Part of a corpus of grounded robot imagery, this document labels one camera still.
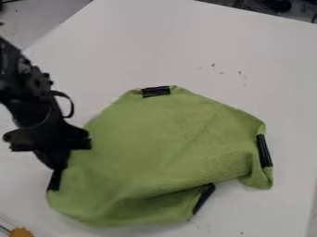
orange object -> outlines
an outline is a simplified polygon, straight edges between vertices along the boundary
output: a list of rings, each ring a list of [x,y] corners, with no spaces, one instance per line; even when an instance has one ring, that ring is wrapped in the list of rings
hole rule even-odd
[[[16,228],[10,232],[10,237],[34,237],[34,235],[25,228]]]

white table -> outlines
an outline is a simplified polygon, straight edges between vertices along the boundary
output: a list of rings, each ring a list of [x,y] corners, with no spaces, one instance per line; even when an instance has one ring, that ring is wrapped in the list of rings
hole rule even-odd
[[[184,224],[95,230],[51,210],[50,171],[0,143],[2,212],[58,237],[305,236],[317,177],[315,25],[190,0],[95,0],[27,54],[74,100],[77,125],[127,90],[167,84],[246,110],[267,123],[275,185],[219,183]],[[4,133],[13,125],[1,116]]]

black cable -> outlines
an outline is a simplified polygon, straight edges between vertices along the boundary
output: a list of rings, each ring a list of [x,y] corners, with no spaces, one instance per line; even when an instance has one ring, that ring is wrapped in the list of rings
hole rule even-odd
[[[6,0],[6,1],[2,1],[2,3],[8,4],[8,3],[13,3],[13,2],[18,2],[18,1],[23,1],[23,0]]]
[[[315,20],[317,19],[317,13],[313,16],[313,18],[311,19],[311,23],[315,23]]]
[[[11,232],[11,231],[8,230],[6,227],[1,226],[1,225],[0,225],[0,230],[4,231],[6,234],[9,234],[9,233]]]

black mechanical part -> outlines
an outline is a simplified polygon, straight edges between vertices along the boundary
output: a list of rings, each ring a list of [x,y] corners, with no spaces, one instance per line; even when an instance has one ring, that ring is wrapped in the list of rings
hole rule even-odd
[[[73,115],[74,105],[66,94],[52,91],[52,84],[48,73],[0,38],[0,103],[19,127],[3,139],[12,151],[33,151],[48,167],[62,170],[70,150],[91,149],[91,141],[87,131],[64,120]],[[63,116],[56,96],[70,100],[69,115]]]

folded cloth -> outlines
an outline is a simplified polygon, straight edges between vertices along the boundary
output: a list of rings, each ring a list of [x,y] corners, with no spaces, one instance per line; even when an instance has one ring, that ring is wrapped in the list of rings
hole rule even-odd
[[[93,149],[71,153],[59,190],[47,192],[51,207],[93,225],[172,223],[193,216],[209,183],[272,187],[257,146],[262,121],[176,86],[141,92],[85,126]]]

